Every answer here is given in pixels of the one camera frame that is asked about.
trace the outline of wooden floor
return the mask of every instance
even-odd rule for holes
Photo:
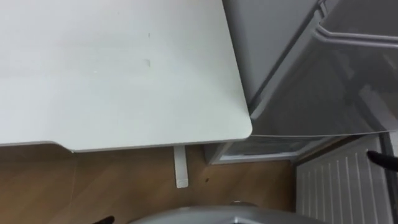
[[[115,223],[235,200],[292,211],[288,161],[207,166],[187,148],[189,187],[176,189],[171,148],[72,154],[57,145],[0,147],[0,223]]]

